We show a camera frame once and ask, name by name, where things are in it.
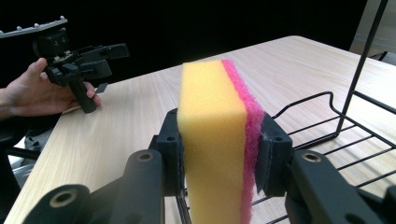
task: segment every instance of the finger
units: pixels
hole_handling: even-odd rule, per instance
[[[87,96],[92,98],[96,94],[95,87],[89,82],[84,82],[84,85],[87,89]]]
[[[95,94],[92,97],[93,101],[95,102],[96,105],[101,105],[102,104],[102,99],[100,98],[100,96],[98,96],[97,94]]]
[[[45,72],[42,72],[40,74],[40,76],[41,76],[42,79],[47,79],[49,77],[49,76],[47,76],[47,73],[45,73]]]
[[[39,58],[35,63],[31,63],[27,68],[25,74],[26,77],[38,78],[41,77],[41,73],[47,66],[47,60],[44,58]]]

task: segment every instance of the black metal frame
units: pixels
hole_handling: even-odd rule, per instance
[[[37,160],[39,151],[31,151],[15,147],[26,135],[29,129],[25,118],[14,117],[1,122],[0,129],[0,223],[3,223],[21,191],[21,186],[9,163],[8,156],[17,156],[24,159]]]
[[[302,149],[309,149],[309,148],[315,147],[317,145],[320,145],[322,143],[331,141],[334,138],[336,138],[340,133],[342,133],[342,132],[344,132],[346,130],[349,130],[351,128],[355,128],[355,127],[358,127],[360,129],[364,130],[365,132],[367,132],[369,134],[369,136],[363,137],[362,139],[356,140],[356,141],[354,141],[352,143],[349,143],[347,145],[344,145],[344,146],[341,146],[341,147],[338,147],[338,148],[334,148],[333,150],[330,150],[330,151],[327,151],[326,153],[323,153],[323,155],[327,156],[327,155],[329,155],[331,153],[334,153],[334,152],[339,151],[341,149],[344,149],[346,147],[350,147],[350,146],[356,145],[356,144],[358,144],[360,142],[366,141],[366,140],[371,139],[371,138],[377,138],[377,139],[379,139],[380,141],[382,141],[383,143],[385,143],[386,145],[389,146],[388,148],[386,148],[386,149],[384,149],[384,150],[382,150],[380,152],[377,152],[377,153],[375,153],[375,154],[373,154],[371,156],[368,156],[368,157],[365,157],[363,159],[356,160],[356,161],[353,161],[353,162],[351,162],[349,164],[346,164],[346,165],[343,165],[341,167],[338,167],[337,168],[338,171],[346,169],[347,167],[350,167],[352,165],[358,164],[360,162],[368,161],[368,160],[370,160],[370,159],[372,159],[374,157],[377,157],[377,156],[383,155],[385,153],[388,153],[388,152],[390,152],[390,151],[392,151],[393,149],[396,148],[396,145],[394,143],[392,143],[391,141],[389,141],[387,138],[385,138],[385,137],[381,136],[380,134],[372,131],[371,129],[365,127],[364,125],[360,124],[359,122],[357,122],[353,118],[347,116],[347,111],[348,111],[348,108],[350,106],[350,103],[351,103],[351,100],[352,100],[353,96],[360,97],[361,99],[365,100],[366,102],[371,103],[373,105],[376,105],[379,108],[381,108],[383,110],[386,110],[386,111],[388,111],[389,113],[391,113],[393,115],[396,115],[396,109],[395,108],[391,107],[390,105],[386,105],[386,104],[384,104],[384,103],[382,103],[380,101],[377,101],[376,99],[374,99],[374,98],[372,98],[372,97],[370,97],[368,95],[365,95],[365,94],[363,94],[363,93],[361,93],[359,91],[356,91],[356,87],[357,87],[357,84],[358,84],[358,81],[359,81],[359,78],[360,78],[360,75],[361,75],[362,68],[363,68],[363,66],[365,64],[365,61],[367,59],[370,47],[373,44],[375,33],[376,33],[376,30],[377,30],[377,28],[379,26],[379,23],[381,21],[382,15],[383,15],[383,13],[385,11],[387,2],[388,2],[388,0],[381,0],[381,3],[379,5],[379,7],[378,7],[378,10],[377,10],[377,13],[375,15],[375,19],[374,19],[372,28],[371,28],[370,33],[369,33],[368,38],[367,38],[367,42],[365,44],[363,53],[362,53],[362,55],[360,57],[357,69],[355,71],[355,75],[354,75],[354,77],[352,79],[352,82],[351,82],[351,85],[349,87],[349,91],[348,91],[348,94],[347,94],[347,97],[346,97],[346,100],[345,100],[345,103],[344,103],[343,110],[339,111],[339,110],[334,108],[334,106],[332,105],[333,93],[330,92],[330,91],[325,91],[325,92],[321,92],[321,93],[312,95],[310,97],[306,97],[306,98],[304,98],[302,100],[299,100],[297,102],[291,103],[291,104],[285,106],[279,113],[277,113],[276,115],[273,116],[273,119],[277,119],[291,107],[294,107],[294,106],[297,106],[297,105],[300,105],[300,104],[303,104],[303,103],[309,103],[309,101],[311,101],[311,100],[314,100],[316,98],[328,95],[329,96],[329,108],[330,108],[330,110],[332,112],[334,112],[334,114],[336,116],[333,117],[333,118],[326,119],[326,120],[311,124],[309,126],[303,127],[303,128],[301,128],[299,130],[290,132],[290,133],[288,133],[288,135],[301,133],[301,132],[309,130],[311,128],[318,127],[321,124],[324,124],[324,123],[339,119],[335,131],[333,133],[328,133],[328,134],[325,134],[325,135],[323,135],[321,137],[318,137],[318,138],[316,138],[314,140],[310,140],[308,142],[300,144],[299,146],[295,146],[294,150],[298,151],[298,150],[302,150]],[[343,124],[345,123],[346,120],[349,121],[351,123],[351,125],[343,128]],[[361,188],[361,187],[364,187],[364,186],[369,185],[371,183],[374,183],[377,180],[380,180],[382,178],[385,178],[385,177],[390,176],[390,175],[395,175],[395,174],[396,174],[396,167],[395,167],[395,170],[393,170],[393,171],[390,171],[390,172],[387,172],[385,174],[379,175],[376,178],[367,180],[367,181],[365,181],[363,183],[360,183],[359,185],[356,185],[355,187],[356,188]],[[258,203],[266,202],[266,201],[270,200],[271,198],[272,197],[264,197],[262,199],[259,199],[259,200],[255,201],[253,203],[253,205],[258,204]],[[272,221],[270,221],[268,223],[277,223],[277,222],[279,222],[281,220],[284,220],[286,218],[288,218],[288,215],[285,215],[285,216],[282,216],[282,217],[278,217],[278,218],[276,218],[276,219],[274,219],[274,220],[272,220]]]

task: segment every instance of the wire rack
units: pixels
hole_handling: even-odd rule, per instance
[[[285,116],[284,114],[287,114],[289,110],[296,106],[304,106],[305,104],[309,104],[312,101],[315,101],[317,99],[326,99],[327,100],[327,108],[323,108],[324,110],[327,110],[327,112],[330,112],[332,114],[329,118],[314,122],[312,124],[309,124],[307,126],[303,126],[302,128],[298,130],[294,130],[288,133],[288,135],[291,137],[291,139],[298,139],[298,135],[304,135],[304,133],[309,134],[310,136],[312,135],[312,130],[313,129],[320,129],[320,127],[326,126],[328,129],[329,125],[333,126],[333,131],[332,132],[316,132],[316,133],[321,133],[319,136],[312,136],[311,140],[299,143],[297,146],[293,146],[294,150],[301,150],[301,149],[310,149],[310,150],[315,150],[319,151],[326,157],[330,159],[330,157],[336,153],[340,153],[342,151],[350,151],[352,148],[356,147],[361,147],[362,144],[368,144],[370,146],[376,145],[376,146],[381,146],[377,147],[374,150],[369,150],[367,153],[363,153],[364,156],[360,157],[353,157],[353,160],[349,160],[347,163],[343,164],[338,164],[334,165],[336,169],[343,175],[347,173],[348,169],[352,170],[354,172],[354,169],[356,169],[356,166],[365,166],[366,169],[372,169],[371,167],[372,163],[371,162],[378,162],[376,161],[377,159],[381,159],[383,157],[390,157],[396,160],[396,153],[395,153],[395,148],[396,145],[394,142],[394,139],[390,141],[383,135],[379,134],[378,132],[372,131],[370,128],[366,127],[365,125],[361,124],[361,122],[357,122],[353,118],[347,116],[347,111],[349,109],[350,103],[352,101],[352,98],[360,98],[363,101],[367,102],[368,104],[374,105],[378,108],[380,108],[383,111],[387,111],[392,115],[396,115],[396,109],[393,108],[390,105],[384,104],[374,98],[372,98],[369,95],[366,95],[360,91],[356,90],[360,75],[361,75],[361,70],[365,64],[365,61],[367,59],[367,55],[369,52],[370,47],[372,46],[376,30],[379,26],[379,23],[381,21],[382,15],[385,11],[386,5],[387,5],[388,0],[381,0],[380,5],[378,7],[378,10],[375,15],[375,19],[373,21],[373,25],[371,27],[370,33],[368,35],[366,44],[364,46],[363,53],[360,57],[355,75],[352,79],[351,85],[349,87],[349,91],[346,96],[346,100],[344,102],[344,106],[342,111],[337,110],[334,108],[332,104],[333,100],[333,93],[331,91],[324,91],[309,97],[306,97],[302,100],[299,100],[297,102],[291,103],[287,106],[285,106],[281,111],[279,111],[276,115],[273,116],[273,119],[279,119],[282,116]],[[325,147],[326,149],[320,150],[319,148],[323,148],[322,146],[329,143],[333,142],[334,139],[336,138],[342,138],[346,136],[346,138],[349,137],[350,132],[354,133],[359,133],[358,137],[353,138],[351,141],[345,143],[343,142],[342,145],[340,144],[330,144],[330,147]],[[377,185],[378,182],[383,182],[381,184],[382,189],[379,190],[381,193],[382,191],[385,192],[385,188],[389,185],[395,185],[396,184],[396,162],[394,162],[391,167],[388,169],[382,169],[381,172],[378,172],[375,170],[375,176],[366,176],[365,178],[360,179],[359,183],[353,183],[354,181],[348,181],[352,185],[354,185],[357,188],[370,188],[372,185]],[[262,195],[259,199],[256,199],[253,202],[253,210],[255,209],[255,206],[260,206],[260,207],[268,207],[269,214],[273,213],[271,216],[266,217],[265,220],[261,220],[261,223],[289,223],[288,221],[288,215],[286,213],[286,209],[280,209],[279,211],[279,206],[274,207],[274,204],[280,204],[280,206],[283,206],[284,204],[284,199],[283,198],[272,198],[272,197],[266,197],[265,195]],[[190,219],[190,214],[189,214],[189,206],[188,206],[188,193],[187,189],[185,189],[179,196],[177,196],[177,205],[179,208],[179,213],[181,217],[182,223],[189,224],[191,223]]]

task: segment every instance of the black background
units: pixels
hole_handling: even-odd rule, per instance
[[[109,61],[117,82],[287,35],[349,50],[365,1],[2,1],[0,30],[65,16],[70,49],[126,43],[131,57]],[[32,37],[0,39],[0,85],[35,61]]]

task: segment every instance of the black wire rack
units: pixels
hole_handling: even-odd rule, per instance
[[[367,155],[363,158],[357,158],[354,161],[350,161],[349,163],[342,164],[342,165],[336,167],[336,169],[339,172],[343,172],[347,168],[353,167],[358,164],[365,163],[366,161],[373,160],[377,157],[390,155],[390,153],[394,153],[394,149],[396,148],[395,143],[392,142],[392,141],[394,141],[394,139],[392,139],[392,141],[390,141],[383,135],[372,131],[371,129],[364,126],[360,122],[357,122],[355,119],[347,116],[347,111],[351,104],[352,98],[354,98],[354,97],[359,97],[360,99],[366,101],[367,103],[369,103],[371,105],[377,106],[378,108],[380,108],[382,110],[385,110],[393,115],[396,115],[396,109],[393,108],[392,106],[384,104],[369,95],[366,95],[360,91],[357,91],[357,89],[356,89],[359,78],[361,76],[362,68],[363,68],[365,61],[367,59],[370,47],[373,44],[376,30],[378,29],[379,23],[380,23],[381,18],[384,14],[387,3],[388,3],[388,0],[381,0],[381,2],[380,2],[380,5],[379,5],[378,10],[375,15],[375,19],[374,19],[372,27],[370,29],[370,33],[367,37],[367,41],[364,46],[364,50],[361,54],[361,57],[360,57],[358,66],[356,68],[354,77],[352,78],[352,82],[349,87],[349,91],[347,93],[346,100],[344,102],[342,111],[337,110],[333,106],[333,103],[332,103],[333,102],[333,93],[331,91],[324,91],[324,92],[306,97],[302,100],[296,101],[289,105],[286,105],[281,111],[279,111],[276,115],[273,116],[273,119],[278,119],[283,114],[285,114],[287,111],[289,111],[291,108],[293,108],[295,106],[309,104],[311,101],[317,100],[318,98],[328,97],[329,100],[328,100],[327,110],[331,112],[332,117],[330,117],[328,119],[321,120],[319,122],[309,124],[307,126],[302,127],[301,129],[291,131],[288,133],[288,135],[291,138],[293,138],[294,135],[308,132],[312,129],[319,128],[320,126],[326,125],[328,123],[332,123],[332,125],[334,126],[334,131],[330,132],[330,133],[325,133],[319,137],[313,137],[312,140],[303,142],[297,146],[293,146],[294,150],[301,150],[301,149],[315,150],[315,148],[317,146],[322,146],[323,144],[336,139],[340,135],[342,135],[350,130],[359,130],[360,132],[364,132],[364,134],[362,134],[361,137],[356,140],[348,142],[344,145],[337,145],[336,147],[330,148],[327,151],[321,152],[321,153],[323,155],[329,157],[334,153],[340,152],[342,150],[346,150],[349,147],[356,146],[356,145],[361,144],[362,142],[365,142],[365,141],[380,141],[380,142],[382,142],[383,146],[380,149],[376,150],[374,153],[371,153],[370,155]],[[384,180],[391,175],[396,175],[396,162],[394,162],[394,166],[392,167],[392,170],[385,171],[382,174],[377,174],[377,176],[374,178],[366,178],[363,182],[360,182],[359,184],[356,184],[354,186],[357,188],[363,188],[363,187],[369,186],[377,181]],[[388,181],[388,182],[390,185],[395,185],[395,183],[393,183],[392,181]],[[177,196],[177,205],[178,205],[182,223],[190,224],[191,219],[190,219],[190,214],[189,214],[188,203],[186,202],[186,200],[187,200],[187,190],[185,189],[185,190],[183,190],[183,192],[181,192],[181,194],[179,196]],[[269,205],[269,203],[272,203],[272,200],[279,200],[279,198],[263,196],[262,198],[254,201],[252,203],[252,205],[253,205],[253,208],[254,208],[254,206],[257,206],[258,204],[260,204],[261,206],[267,206],[267,205]],[[278,217],[271,217],[270,218],[271,220],[264,220],[263,223],[273,224],[273,223],[278,223],[278,222],[282,222],[282,221],[287,222],[288,215],[286,214],[286,209],[285,209],[285,211],[281,211],[280,214],[282,214],[282,215],[280,215]]]

